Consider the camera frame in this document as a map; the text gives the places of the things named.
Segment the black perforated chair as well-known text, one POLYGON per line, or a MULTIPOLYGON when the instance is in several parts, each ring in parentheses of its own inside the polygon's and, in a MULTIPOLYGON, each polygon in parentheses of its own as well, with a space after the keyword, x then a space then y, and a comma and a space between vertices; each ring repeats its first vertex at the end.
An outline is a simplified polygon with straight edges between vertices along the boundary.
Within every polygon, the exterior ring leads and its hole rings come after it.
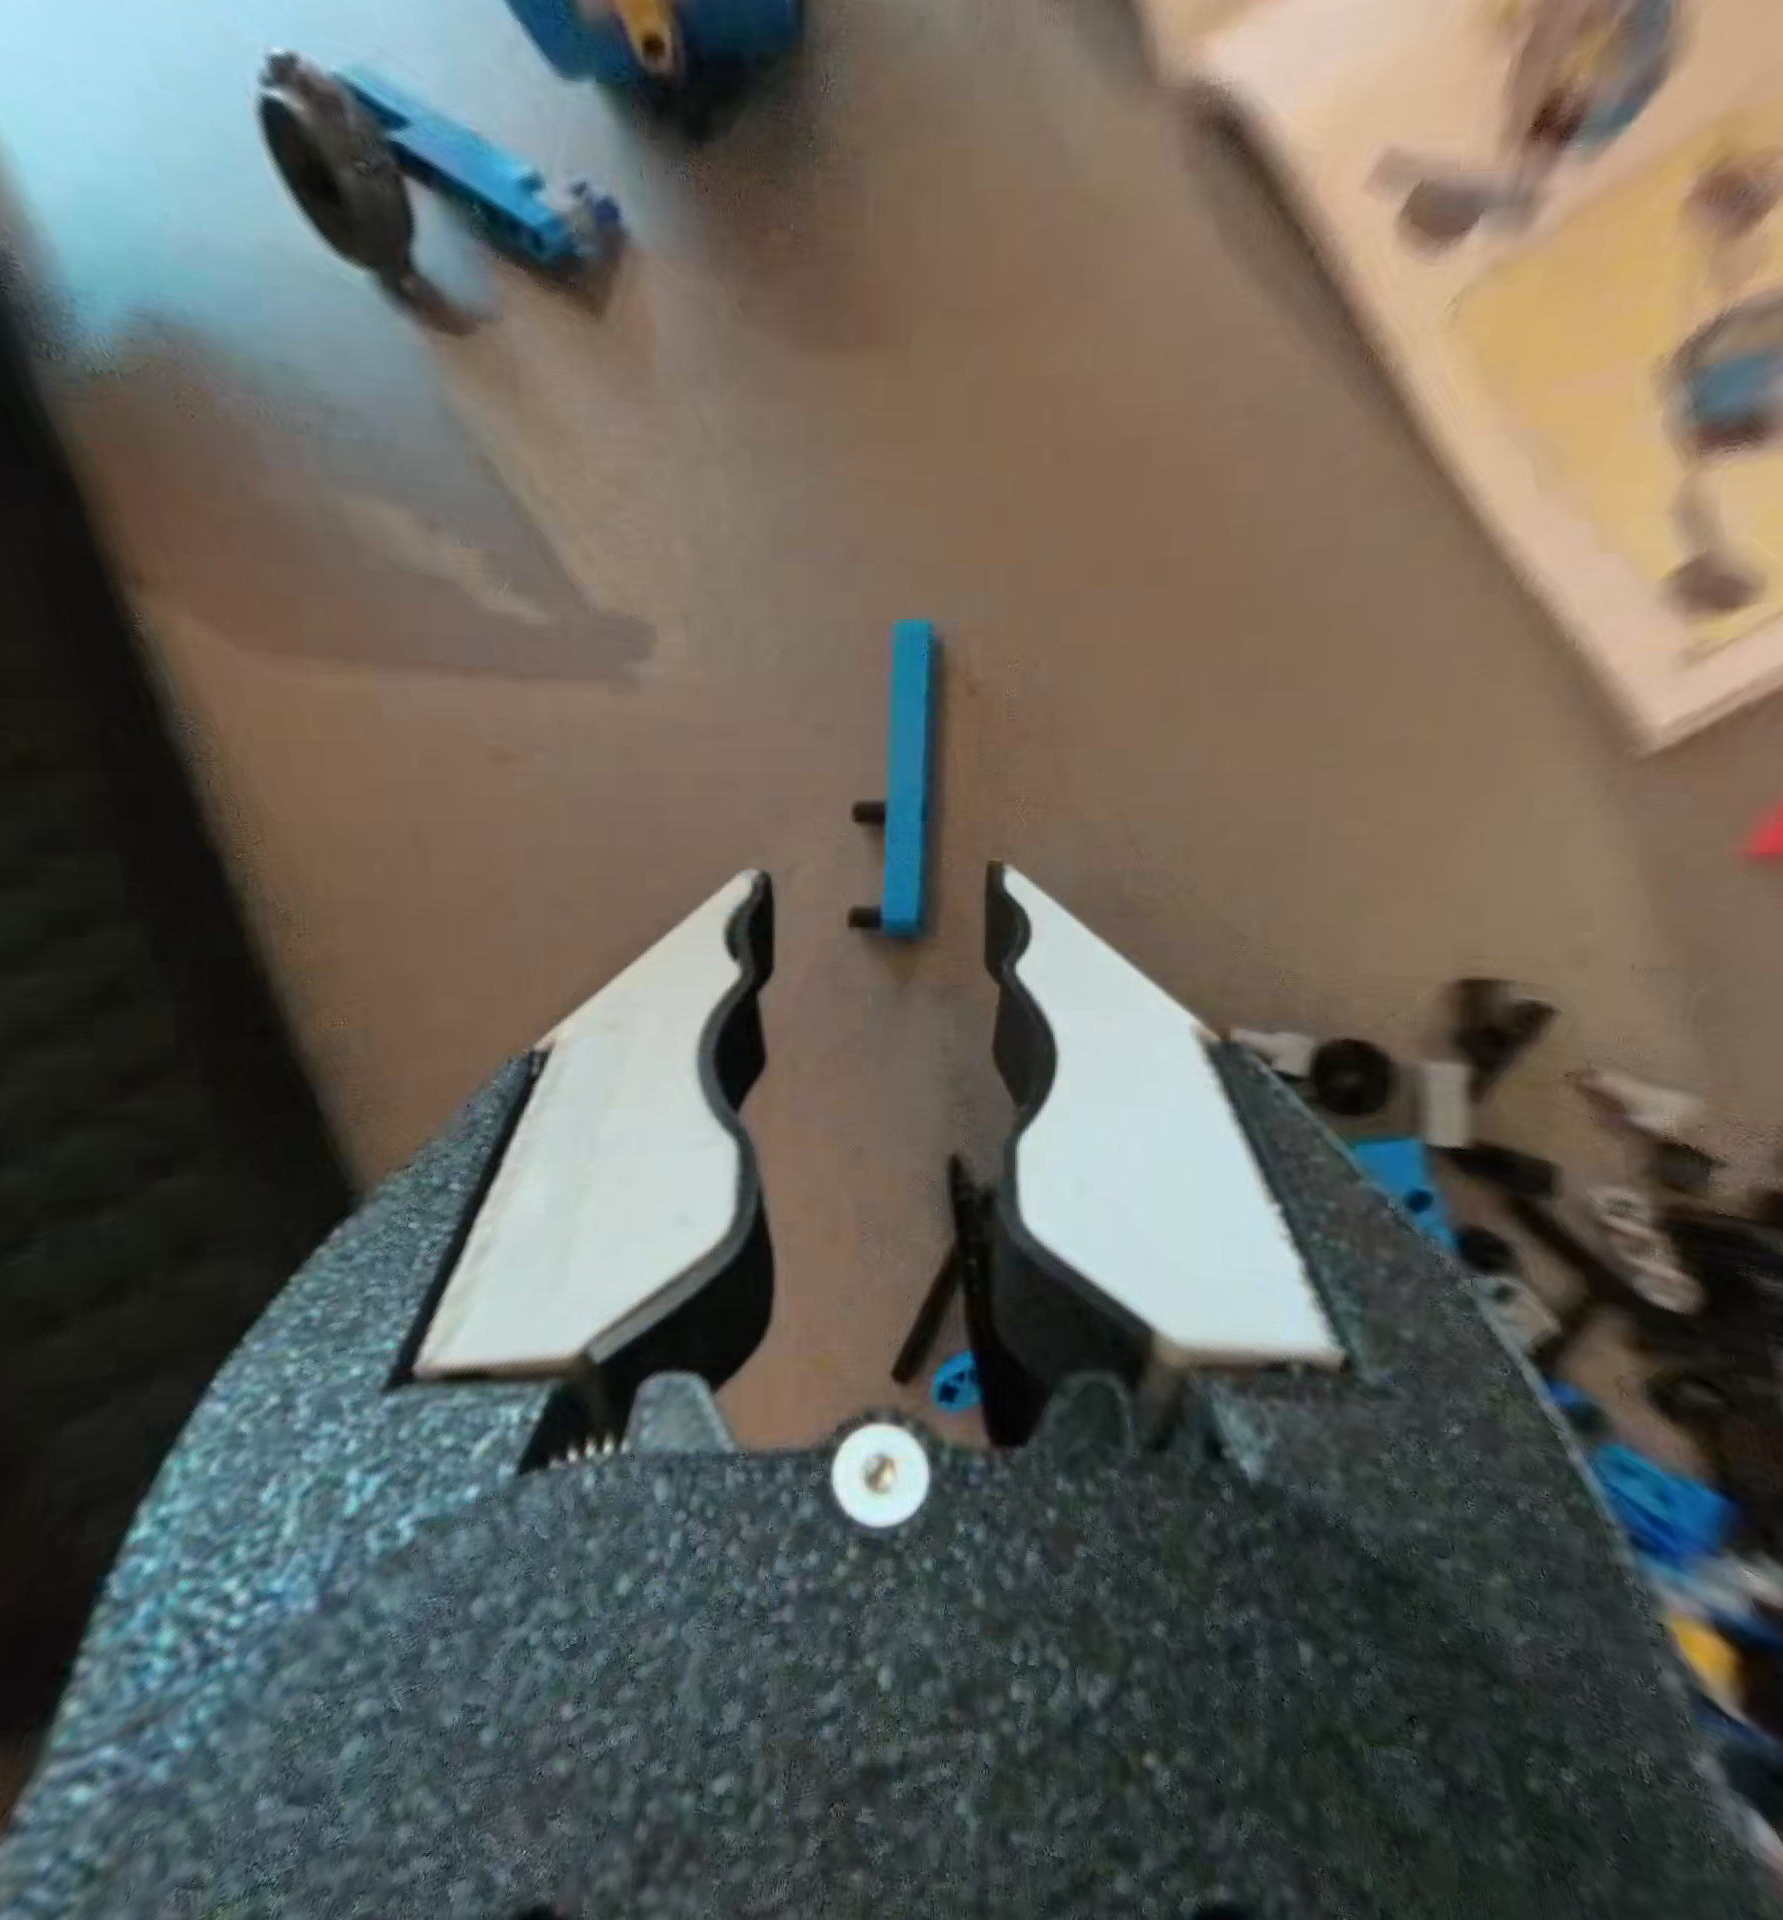
POLYGON ((0 1742, 352 1186, 40 385, 0 238, 0 1742))

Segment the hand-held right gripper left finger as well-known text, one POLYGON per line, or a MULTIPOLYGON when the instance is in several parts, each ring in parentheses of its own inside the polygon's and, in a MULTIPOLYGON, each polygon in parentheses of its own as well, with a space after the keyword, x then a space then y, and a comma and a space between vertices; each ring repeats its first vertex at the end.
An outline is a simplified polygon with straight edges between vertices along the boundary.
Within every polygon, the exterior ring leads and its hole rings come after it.
POLYGON ((773 1299, 744 1121, 773 970, 775 886, 744 868, 543 1034, 414 1379, 567 1379, 641 1354, 712 1379, 744 1366, 773 1299))

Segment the black gear wheel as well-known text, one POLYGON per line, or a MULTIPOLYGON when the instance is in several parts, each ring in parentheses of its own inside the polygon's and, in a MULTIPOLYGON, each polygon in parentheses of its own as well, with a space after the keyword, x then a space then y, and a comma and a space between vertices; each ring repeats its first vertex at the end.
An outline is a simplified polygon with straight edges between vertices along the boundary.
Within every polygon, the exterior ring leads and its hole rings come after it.
POLYGON ((319 238, 405 295, 417 275, 416 215, 370 111, 336 76, 280 49, 259 72, 257 118, 282 182, 319 238))

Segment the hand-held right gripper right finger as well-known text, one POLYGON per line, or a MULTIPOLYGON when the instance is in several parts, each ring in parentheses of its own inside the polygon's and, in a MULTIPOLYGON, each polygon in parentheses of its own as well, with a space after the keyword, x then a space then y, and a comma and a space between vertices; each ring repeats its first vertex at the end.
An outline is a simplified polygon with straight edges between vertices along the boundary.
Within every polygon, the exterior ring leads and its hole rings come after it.
POLYGON ((1027 1374, 1341 1370, 1215 1030, 1011 863, 987 868, 985 952, 1015 1104, 997 1343, 1027 1374))

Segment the blue beam with black pins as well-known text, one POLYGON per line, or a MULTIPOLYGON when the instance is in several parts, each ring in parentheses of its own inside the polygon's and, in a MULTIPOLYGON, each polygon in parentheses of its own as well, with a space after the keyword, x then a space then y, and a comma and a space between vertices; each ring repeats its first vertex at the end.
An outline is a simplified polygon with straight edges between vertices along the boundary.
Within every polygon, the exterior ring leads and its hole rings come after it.
POLYGON ((851 806, 856 826, 880 832, 882 876, 878 901, 851 907, 848 923, 884 937, 926 932, 938 687, 937 631, 903 617, 890 636, 886 791, 851 806))

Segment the short blue beam with pins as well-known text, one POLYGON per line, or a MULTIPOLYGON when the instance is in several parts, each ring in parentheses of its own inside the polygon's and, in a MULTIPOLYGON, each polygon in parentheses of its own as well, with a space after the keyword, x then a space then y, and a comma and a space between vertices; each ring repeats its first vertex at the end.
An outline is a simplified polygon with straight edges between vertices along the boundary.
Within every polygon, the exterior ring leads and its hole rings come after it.
POLYGON ((398 171, 453 205, 496 252, 546 273, 582 275, 606 268, 623 251, 623 213, 590 180, 546 174, 362 68, 333 77, 382 130, 398 171))

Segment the instruction booklet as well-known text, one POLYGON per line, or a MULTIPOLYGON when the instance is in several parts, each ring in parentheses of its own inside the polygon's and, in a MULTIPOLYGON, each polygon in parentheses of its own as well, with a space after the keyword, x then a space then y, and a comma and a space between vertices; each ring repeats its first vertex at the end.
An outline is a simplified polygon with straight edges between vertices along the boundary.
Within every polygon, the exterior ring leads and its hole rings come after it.
POLYGON ((1147 4, 1647 750, 1783 690, 1783 2, 1147 4))

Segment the blue brick-built toy model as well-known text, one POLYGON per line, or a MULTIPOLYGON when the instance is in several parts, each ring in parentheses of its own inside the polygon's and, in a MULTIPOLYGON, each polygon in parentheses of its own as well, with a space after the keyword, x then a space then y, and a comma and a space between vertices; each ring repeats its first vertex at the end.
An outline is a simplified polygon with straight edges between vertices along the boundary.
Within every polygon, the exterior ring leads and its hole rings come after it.
POLYGON ((612 86, 742 74, 802 39, 803 2, 510 2, 508 12, 567 79, 612 86))

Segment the pile of small building bricks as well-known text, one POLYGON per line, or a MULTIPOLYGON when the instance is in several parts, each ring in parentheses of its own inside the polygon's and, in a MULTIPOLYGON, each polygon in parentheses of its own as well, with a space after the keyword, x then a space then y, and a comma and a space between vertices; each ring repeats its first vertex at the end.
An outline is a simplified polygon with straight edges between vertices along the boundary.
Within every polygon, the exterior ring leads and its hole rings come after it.
POLYGON ((1550 1203, 1546 1163, 1494 1141, 1453 1158, 1495 1182, 1515 1231, 1569 1264, 1584 1298, 1521 1353, 1480 1311, 1465 1255, 1444 1252, 1355 1165, 1281 1079, 1236 1042, 1215 1067, 1248 1126, 1310 1277, 1348 1334, 1353 1374, 1327 1387, 1221 1390, 1222 1450, 1245 1473, 1324 1506, 1384 1558, 1430 1574, 1498 1660, 1476 1729, 1553 1846, 1532 1915, 1748 1915, 1783 1884, 1783 1192, 1758 1215, 1579 1192, 1588 1228, 1550 1203), (1743 1505, 1734 1558, 1635 1542, 1617 1486, 1584 1463, 1557 1381, 1623 1316, 1654 1372, 1646 1395, 1694 1440, 1743 1505))

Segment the grey desk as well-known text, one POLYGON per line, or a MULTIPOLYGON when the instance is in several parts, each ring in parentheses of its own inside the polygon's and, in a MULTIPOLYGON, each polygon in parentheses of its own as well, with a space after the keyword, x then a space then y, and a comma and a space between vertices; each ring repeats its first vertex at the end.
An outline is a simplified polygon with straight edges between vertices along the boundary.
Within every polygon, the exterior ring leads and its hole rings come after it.
MULTIPOLYGON (((1704 1067, 1606 723, 1092 9, 820 9, 686 155, 490 12, 0 4, 0 186, 316 1088, 366 1169, 432 1140, 192 1430, 221 1468, 330 1461, 280 1390, 354 1381, 330 1308, 424 1277, 479 1084, 734 868, 779 890, 756 1436, 865 1395, 929 1163, 997 1155, 987 857, 1201 1016, 1402 1020, 1495 963, 1704 1067), (546 273, 402 173, 392 293, 268 154, 280 49, 590 180, 623 251, 546 273), (903 617, 940 654, 917 940, 848 923, 903 617)), ((99 1734, 65 1914, 196 1914, 179 1849, 291 1811, 277 1862, 378 1915, 1532 1915, 1555 1865, 1566 1791, 1518 1804, 1432 1577, 1219 1457, 1160 1519, 1178 1457, 1055 1466, 1025 1521, 1021 1463, 940 1454, 940 1523, 880 1546, 809 1452, 518 1480, 531 1401, 409 1397, 392 1493, 464 1415, 502 1479, 219 1640, 215 1709, 99 1734)))

